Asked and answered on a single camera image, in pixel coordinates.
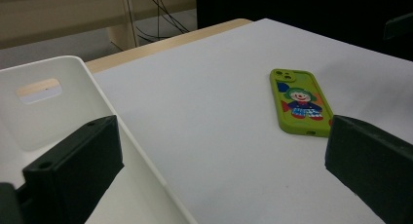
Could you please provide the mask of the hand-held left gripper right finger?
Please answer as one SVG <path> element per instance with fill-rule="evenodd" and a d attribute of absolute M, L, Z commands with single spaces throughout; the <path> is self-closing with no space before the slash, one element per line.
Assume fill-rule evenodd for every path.
<path fill-rule="evenodd" d="M 413 224 L 413 144 L 336 115 L 324 159 L 326 169 L 386 224 Z"/>

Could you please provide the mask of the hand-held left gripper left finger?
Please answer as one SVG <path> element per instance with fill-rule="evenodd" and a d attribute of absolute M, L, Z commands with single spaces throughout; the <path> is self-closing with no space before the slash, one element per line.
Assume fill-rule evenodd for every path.
<path fill-rule="evenodd" d="M 90 121 L 22 170 L 30 224 L 85 224 L 124 167 L 117 117 Z"/>

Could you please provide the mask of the white plastic bin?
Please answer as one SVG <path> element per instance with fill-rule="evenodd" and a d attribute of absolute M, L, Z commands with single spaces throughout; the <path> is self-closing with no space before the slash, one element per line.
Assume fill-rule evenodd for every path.
<path fill-rule="evenodd" d="M 0 182 L 92 120 L 116 113 L 86 64 L 58 56 L 0 70 Z M 122 120 L 124 168 L 86 224 L 198 224 Z"/>

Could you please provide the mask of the green cartoon phone case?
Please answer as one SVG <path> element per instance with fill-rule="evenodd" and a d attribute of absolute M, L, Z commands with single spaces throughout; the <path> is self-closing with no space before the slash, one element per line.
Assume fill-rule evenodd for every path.
<path fill-rule="evenodd" d="M 270 73 L 280 128 L 292 134 L 328 137 L 333 112 L 315 76 L 276 68 Z"/>

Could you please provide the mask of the dark curtain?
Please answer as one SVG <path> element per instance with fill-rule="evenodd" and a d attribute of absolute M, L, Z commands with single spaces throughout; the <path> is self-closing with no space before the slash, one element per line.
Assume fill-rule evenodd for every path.
<path fill-rule="evenodd" d="M 384 39 L 389 19 L 413 0 L 196 0 L 198 27 L 230 19 L 273 19 L 365 49 L 413 61 L 413 32 Z"/>

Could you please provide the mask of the white table sheet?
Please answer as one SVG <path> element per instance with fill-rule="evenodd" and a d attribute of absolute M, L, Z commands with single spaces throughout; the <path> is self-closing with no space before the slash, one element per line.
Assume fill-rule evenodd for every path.
<path fill-rule="evenodd" d="M 270 19 L 95 77 L 199 224 L 383 224 L 325 168 L 325 139 L 281 130 L 276 68 L 311 72 L 334 113 L 413 143 L 413 62 Z"/>

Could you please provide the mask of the light wooden shelf unit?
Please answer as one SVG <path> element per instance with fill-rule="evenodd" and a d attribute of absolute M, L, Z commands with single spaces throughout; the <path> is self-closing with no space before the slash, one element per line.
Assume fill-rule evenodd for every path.
<path fill-rule="evenodd" d="M 191 10 L 196 0 L 0 0 L 0 49 L 105 28 L 118 48 L 139 45 L 133 22 Z"/>

